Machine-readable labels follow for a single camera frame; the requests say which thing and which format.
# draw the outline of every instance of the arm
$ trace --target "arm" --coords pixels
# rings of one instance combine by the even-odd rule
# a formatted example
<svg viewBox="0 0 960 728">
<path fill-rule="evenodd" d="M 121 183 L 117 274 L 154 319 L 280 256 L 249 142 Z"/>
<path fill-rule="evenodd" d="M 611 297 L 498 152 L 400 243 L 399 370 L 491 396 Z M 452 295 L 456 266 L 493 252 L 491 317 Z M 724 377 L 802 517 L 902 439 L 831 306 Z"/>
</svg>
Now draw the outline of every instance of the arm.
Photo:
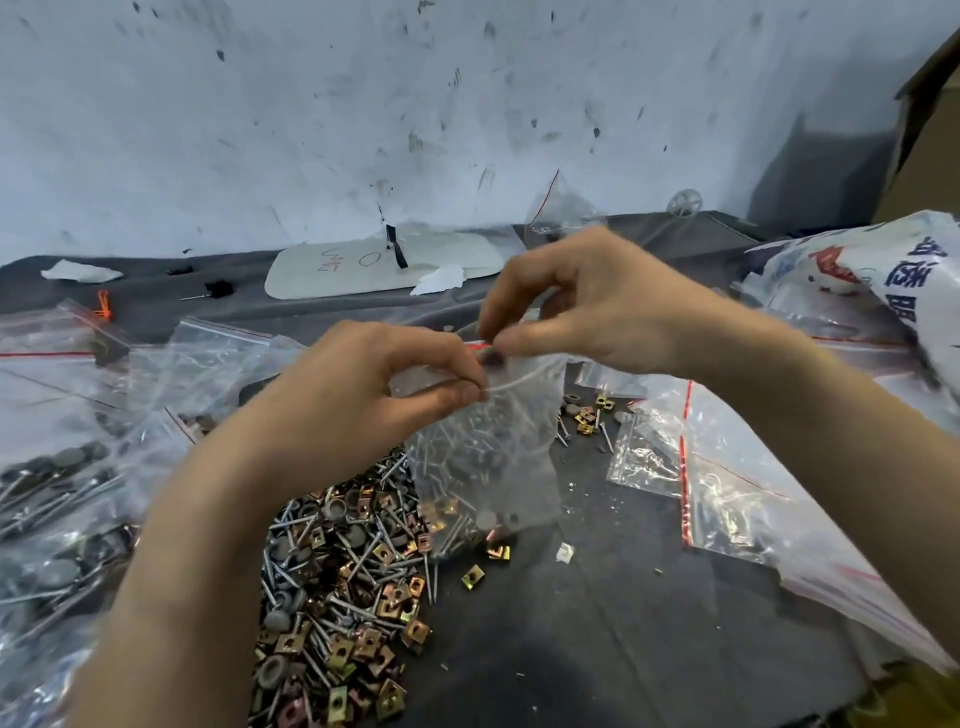
<svg viewBox="0 0 960 728">
<path fill-rule="evenodd" d="M 541 321 L 517 324 L 551 288 Z M 480 332 L 506 354 L 571 352 L 705 384 L 960 657 L 960 586 L 948 577 L 960 553 L 960 442 L 868 376 L 605 229 L 514 258 Z"/>
<path fill-rule="evenodd" d="M 415 364 L 457 379 L 393 399 Z M 482 367 L 454 334 L 343 322 L 197 445 L 157 495 L 71 728 L 240 726 L 250 704 L 267 528 L 292 497 L 364 471 L 477 401 Z M 335 420 L 325 415 L 336 412 Z"/>
</svg>

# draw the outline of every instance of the orange plastic clip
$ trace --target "orange plastic clip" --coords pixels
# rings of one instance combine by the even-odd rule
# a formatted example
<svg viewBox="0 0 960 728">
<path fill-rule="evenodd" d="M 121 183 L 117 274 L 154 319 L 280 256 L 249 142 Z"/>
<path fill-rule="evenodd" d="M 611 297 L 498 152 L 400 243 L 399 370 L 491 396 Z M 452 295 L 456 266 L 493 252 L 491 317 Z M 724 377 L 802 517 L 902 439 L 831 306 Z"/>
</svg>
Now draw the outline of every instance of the orange plastic clip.
<svg viewBox="0 0 960 728">
<path fill-rule="evenodd" d="M 97 301 L 100 302 L 100 308 L 93 312 L 93 315 L 104 321 L 113 321 L 113 311 L 110 310 L 110 292 L 106 288 L 97 291 Z"/>
</svg>

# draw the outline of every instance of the brass clip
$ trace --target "brass clip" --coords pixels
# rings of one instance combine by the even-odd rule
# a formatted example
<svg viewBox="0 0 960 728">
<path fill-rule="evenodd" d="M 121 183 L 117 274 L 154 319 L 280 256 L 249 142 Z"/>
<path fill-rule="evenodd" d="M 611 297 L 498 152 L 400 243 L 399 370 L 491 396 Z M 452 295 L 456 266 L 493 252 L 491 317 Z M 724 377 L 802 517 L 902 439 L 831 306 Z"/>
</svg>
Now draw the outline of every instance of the brass clip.
<svg viewBox="0 0 960 728">
<path fill-rule="evenodd" d="M 473 587 L 475 587 L 483 577 L 483 570 L 474 564 L 470 571 L 465 573 L 460 580 L 468 590 L 473 591 Z"/>
</svg>

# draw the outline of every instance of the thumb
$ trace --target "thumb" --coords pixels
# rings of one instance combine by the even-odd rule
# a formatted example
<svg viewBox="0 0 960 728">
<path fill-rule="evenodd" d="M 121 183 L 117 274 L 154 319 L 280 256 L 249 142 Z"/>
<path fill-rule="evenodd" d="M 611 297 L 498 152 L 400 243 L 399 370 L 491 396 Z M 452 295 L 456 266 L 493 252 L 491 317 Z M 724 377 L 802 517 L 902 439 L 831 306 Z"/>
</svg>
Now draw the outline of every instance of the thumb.
<svg viewBox="0 0 960 728">
<path fill-rule="evenodd" d="M 417 430 L 442 420 L 458 409 L 480 399 L 480 387 L 471 381 L 443 381 L 410 397 L 391 402 L 391 419 L 405 432 L 403 439 Z"/>
<path fill-rule="evenodd" d="M 545 353 L 577 353 L 580 336 L 571 311 L 546 321 L 524 321 L 504 328 L 493 345 L 507 356 L 538 356 Z"/>
</svg>

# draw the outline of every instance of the cardboard box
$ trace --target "cardboard box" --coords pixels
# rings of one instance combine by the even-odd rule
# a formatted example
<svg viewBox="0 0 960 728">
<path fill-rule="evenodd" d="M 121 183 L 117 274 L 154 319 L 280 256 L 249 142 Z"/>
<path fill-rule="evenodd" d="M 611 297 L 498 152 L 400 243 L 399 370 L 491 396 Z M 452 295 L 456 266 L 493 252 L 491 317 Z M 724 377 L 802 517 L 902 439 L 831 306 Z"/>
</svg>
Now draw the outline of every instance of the cardboard box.
<svg viewBox="0 0 960 728">
<path fill-rule="evenodd" d="M 897 147 L 874 222 L 921 209 L 960 215 L 960 30 L 897 98 Z"/>
</svg>

